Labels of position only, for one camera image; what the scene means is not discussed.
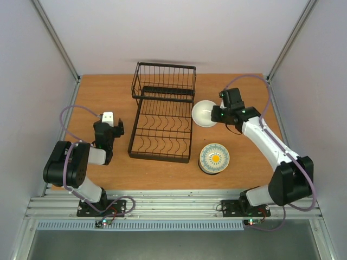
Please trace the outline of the blue yellow patterned bowl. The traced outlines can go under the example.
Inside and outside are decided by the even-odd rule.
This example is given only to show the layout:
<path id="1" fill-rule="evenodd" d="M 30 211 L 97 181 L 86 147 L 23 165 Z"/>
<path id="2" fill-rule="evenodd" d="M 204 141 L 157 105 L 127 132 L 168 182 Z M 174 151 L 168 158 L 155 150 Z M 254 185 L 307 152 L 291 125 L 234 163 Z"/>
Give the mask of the blue yellow patterned bowl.
<path id="1" fill-rule="evenodd" d="M 199 154 L 198 163 L 210 171 L 227 168 L 230 162 L 228 150 L 221 144 L 211 143 L 204 146 Z"/>

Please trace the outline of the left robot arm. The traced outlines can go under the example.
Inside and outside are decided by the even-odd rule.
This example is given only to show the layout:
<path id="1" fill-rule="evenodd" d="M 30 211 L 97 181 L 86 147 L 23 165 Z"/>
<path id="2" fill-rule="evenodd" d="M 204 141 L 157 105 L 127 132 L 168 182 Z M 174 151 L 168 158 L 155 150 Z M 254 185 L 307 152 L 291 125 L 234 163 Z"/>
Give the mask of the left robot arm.
<path id="1" fill-rule="evenodd" d="M 116 138 L 124 135 L 124 124 L 118 120 L 111 126 L 105 120 L 93 124 L 93 143 L 58 141 L 43 169 L 43 180 L 47 184 L 63 187 L 89 206 L 97 216 L 108 212 L 106 191 L 87 177 L 88 165 L 106 166 L 113 157 Z"/>

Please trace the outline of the white bowl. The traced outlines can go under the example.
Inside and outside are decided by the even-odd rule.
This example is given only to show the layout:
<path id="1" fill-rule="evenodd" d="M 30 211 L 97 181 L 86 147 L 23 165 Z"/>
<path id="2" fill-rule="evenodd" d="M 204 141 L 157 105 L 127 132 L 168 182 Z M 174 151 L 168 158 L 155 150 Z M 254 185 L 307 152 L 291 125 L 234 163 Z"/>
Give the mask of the white bowl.
<path id="1" fill-rule="evenodd" d="M 216 122 L 211 120 L 211 113 L 214 106 L 216 106 L 216 103 L 210 100 L 201 100 L 195 104 L 191 112 L 195 124 L 205 128 L 215 126 Z"/>

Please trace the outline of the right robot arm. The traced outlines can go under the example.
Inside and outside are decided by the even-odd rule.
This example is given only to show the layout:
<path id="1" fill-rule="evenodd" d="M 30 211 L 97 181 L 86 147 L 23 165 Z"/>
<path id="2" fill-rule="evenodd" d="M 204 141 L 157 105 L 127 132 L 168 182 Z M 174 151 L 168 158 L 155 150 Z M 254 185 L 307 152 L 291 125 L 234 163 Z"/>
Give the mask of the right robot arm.
<path id="1" fill-rule="evenodd" d="M 295 206 L 299 211 L 311 211 L 317 201 L 313 184 L 314 164 L 310 157 L 301 157 L 286 146 L 269 128 L 264 115 L 254 107 L 246 107 L 238 88 L 225 89 L 219 93 L 221 104 L 214 105 L 213 122 L 232 125 L 246 136 L 265 156 L 273 169 L 269 184 L 245 190 L 239 197 L 242 213 L 251 215 L 260 205 L 289 205 L 302 198 L 312 197 L 307 208 Z"/>

